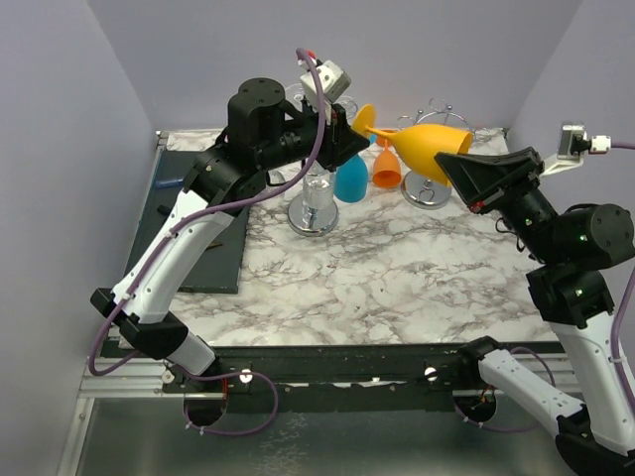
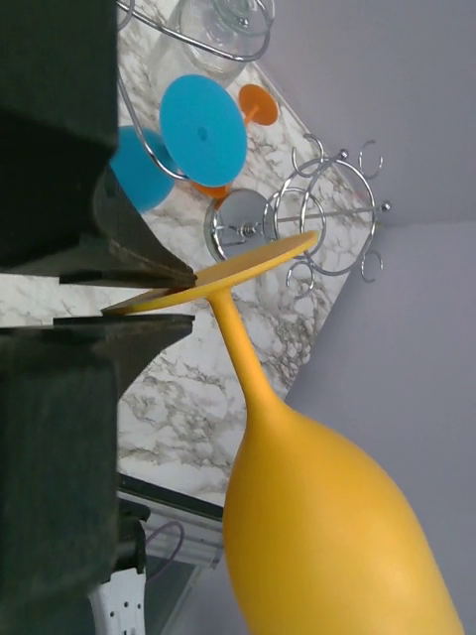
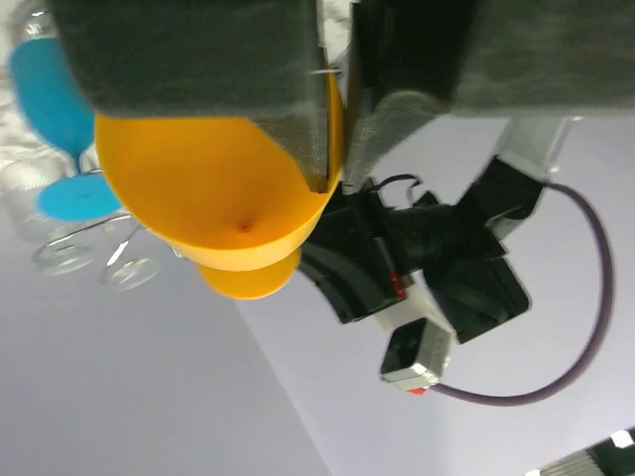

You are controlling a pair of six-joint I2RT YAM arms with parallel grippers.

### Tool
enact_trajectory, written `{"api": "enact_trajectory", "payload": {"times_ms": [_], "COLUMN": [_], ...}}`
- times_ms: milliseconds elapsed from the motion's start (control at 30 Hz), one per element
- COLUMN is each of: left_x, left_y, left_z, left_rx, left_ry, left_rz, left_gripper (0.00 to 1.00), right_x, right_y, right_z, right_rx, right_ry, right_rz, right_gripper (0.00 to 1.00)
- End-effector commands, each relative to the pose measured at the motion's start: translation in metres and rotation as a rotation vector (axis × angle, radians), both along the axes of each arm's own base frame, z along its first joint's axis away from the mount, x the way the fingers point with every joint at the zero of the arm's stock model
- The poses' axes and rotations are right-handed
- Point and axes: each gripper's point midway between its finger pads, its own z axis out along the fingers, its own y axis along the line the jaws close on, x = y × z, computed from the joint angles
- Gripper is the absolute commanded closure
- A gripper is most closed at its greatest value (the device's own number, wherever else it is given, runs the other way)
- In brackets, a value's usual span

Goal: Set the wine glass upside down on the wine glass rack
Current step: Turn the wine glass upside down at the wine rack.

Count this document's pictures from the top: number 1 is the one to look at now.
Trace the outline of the clear wine glass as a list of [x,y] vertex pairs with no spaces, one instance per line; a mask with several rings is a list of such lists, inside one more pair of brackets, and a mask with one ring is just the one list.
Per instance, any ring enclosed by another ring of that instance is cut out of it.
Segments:
[[279,170],[267,172],[267,185],[269,187],[280,187],[287,183],[284,175]]
[[351,120],[356,117],[358,113],[358,105],[352,97],[348,95],[342,96],[339,99],[339,103],[345,111],[347,120]]
[[300,83],[294,83],[285,88],[286,99],[299,111],[303,110],[304,89]]
[[304,176],[303,203],[309,213],[327,210],[333,203],[332,173],[315,165]]

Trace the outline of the blue plastic wine glass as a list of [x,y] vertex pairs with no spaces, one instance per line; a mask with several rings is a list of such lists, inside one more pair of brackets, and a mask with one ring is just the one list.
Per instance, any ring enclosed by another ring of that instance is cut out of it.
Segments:
[[358,153],[336,170],[334,196],[345,203],[359,202],[366,195],[368,181],[368,168]]

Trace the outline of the orange plastic wine glass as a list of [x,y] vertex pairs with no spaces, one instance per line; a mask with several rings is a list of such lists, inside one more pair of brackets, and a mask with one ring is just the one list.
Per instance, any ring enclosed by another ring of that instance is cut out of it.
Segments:
[[388,139],[377,136],[375,144],[381,150],[373,163],[372,182],[381,188],[394,188],[402,179],[399,158],[392,151],[392,144]]

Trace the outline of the yellow plastic wine glass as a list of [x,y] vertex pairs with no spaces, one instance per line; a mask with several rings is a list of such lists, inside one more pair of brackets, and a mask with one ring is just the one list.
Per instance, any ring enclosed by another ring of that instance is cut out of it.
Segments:
[[472,142],[472,133],[440,124],[418,124],[411,127],[384,131],[374,128],[376,111],[373,105],[361,107],[351,128],[361,135],[388,139],[397,155],[413,172],[445,186],[451,182],[435,156],[439,153],[466,154]]

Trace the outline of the chrome swirl wine glass rack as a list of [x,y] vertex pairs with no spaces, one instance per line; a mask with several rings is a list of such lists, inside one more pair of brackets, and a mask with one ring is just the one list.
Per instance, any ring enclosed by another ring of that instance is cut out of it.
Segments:
[[333,198],[334,173],[314,162],[303,178],[302,193],[289,204],[291,228],[303,236],[322,236],[330,232],[338,220]]

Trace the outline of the dark grey box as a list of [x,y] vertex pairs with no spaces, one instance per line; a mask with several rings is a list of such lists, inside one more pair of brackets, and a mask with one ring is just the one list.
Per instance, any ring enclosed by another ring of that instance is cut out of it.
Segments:
[[[235,294],[249,208],[213,211],[207,193],[197,189],[195,152],[161,154],[121,285],[140,279],[138,293],[164,291]],[[183,178],[181,187],[153,188],[156,180]],[[169,216],[157,211],[171,209]],[[222,246],[207,249],[212,242]]]

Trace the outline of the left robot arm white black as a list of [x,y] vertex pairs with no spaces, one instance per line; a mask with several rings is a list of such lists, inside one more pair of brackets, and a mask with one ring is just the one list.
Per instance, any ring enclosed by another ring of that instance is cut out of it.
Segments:
[[300,108],[274,79],[244,81],[228,102],[227,126],[195,159],[151,245],[113,289],[90,298],[135,350],[182,367],[200,392],[218,384],[220,369],[214,351],[169,310],[186,276],[241,211],[264,197],[269,171],[305,161],[332,172],[369,145],[337,101],[349,80],[318,71],[320,87],[308,73],[301,78]]

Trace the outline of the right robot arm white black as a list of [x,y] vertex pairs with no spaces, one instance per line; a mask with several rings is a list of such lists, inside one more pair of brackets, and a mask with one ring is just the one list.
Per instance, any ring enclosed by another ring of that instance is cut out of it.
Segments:
[[538,262],[527,276],[541,318],[557,335],[581,395],[573,398],[520,364],[491,337],[460,348],[458,380],[502,391],[555,440],[578,475],[634,471],[633,374],[616,333],[619,314],[602,271],[634,256],[634,224],[623,207],[554,210],[540,192],[544,164],[527,148],[505,156],[438,153],[436,163],[477,214],[498,212]]

